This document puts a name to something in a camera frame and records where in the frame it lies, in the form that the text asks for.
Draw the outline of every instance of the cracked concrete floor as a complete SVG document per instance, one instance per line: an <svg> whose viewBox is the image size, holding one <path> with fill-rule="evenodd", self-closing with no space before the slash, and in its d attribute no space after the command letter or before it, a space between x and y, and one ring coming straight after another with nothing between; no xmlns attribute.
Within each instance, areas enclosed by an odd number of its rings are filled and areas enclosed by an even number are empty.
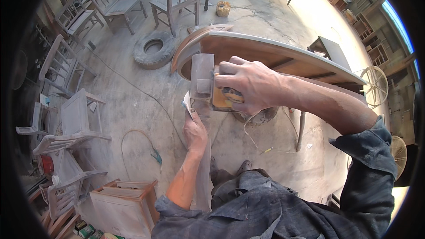
<svg viewBox="0 0 425 239"><path fill-rule="evenodd" d="M135 18L135 35L131 36L126 28L112 34L108 26L101 28L97 24L84 39L84 42L91 40L96 45L95 52L103 61L87 49L78 53L98 73L94 83L92 77L86 74L81 87L107 102L101 107L102 128L103 132L112 136L112 141L93 140L81 151L86 151L96 168L108 171L107 175L94 179L94 187L117 178L131 181L157 179L156 193L159 197L165 194L186 154L184 143L180 140L183 139L181 127L184 122L184 109L180 102L189 88L189 82L177 72L170 75L170 63L160 69L146 71L133 59L135 42L155 27L149 1L143 0L147 19L141 12L130 13L130 18ZM233 24L231 31L278 40L303 49L321 35L341 46L353 72L371 64L354 30L327 0L292 0L289 6L286 0L224 0L232 5L227 18L216 16L215 5L218 1L210 0L212 5L206 12L203 6L200 8L199 27L212 23ZM177 24L176 46L188 35L187 28L194 26L194 18L188 16ZM169 28L161 23L157 30L169 32ZM164 108L141 90L156 98ZM63 98L55 96L51 100L53 106L65 102ZM375 111L382 114L388 110L382 106ZM274 180L299 191L301 198L320 202L321 198L343 186L347 174L347 155L328 143L328 138L337 137L338 132L309 113L306 114L301 150L286 153L295 151L297 141L297 132L288 118L298 127L299 116L298 110L287 117L280 109L272 121L259 127L248 126L247 132L258 144L259 149L256 149L243 132L242 123L231 114L213 112L211 152L219 168L235 173L240 164L249 159L255 168L265 169ZM162 173L151 157L152 148L148 140L142 134L131 132L122 140L125 132L131 129L141 129L149 135L162 157ZM270 147L275 152L260 155ZM85 162L80 162L84 169ZM99 227L89 199L78 210L85 220Z"/></svg>

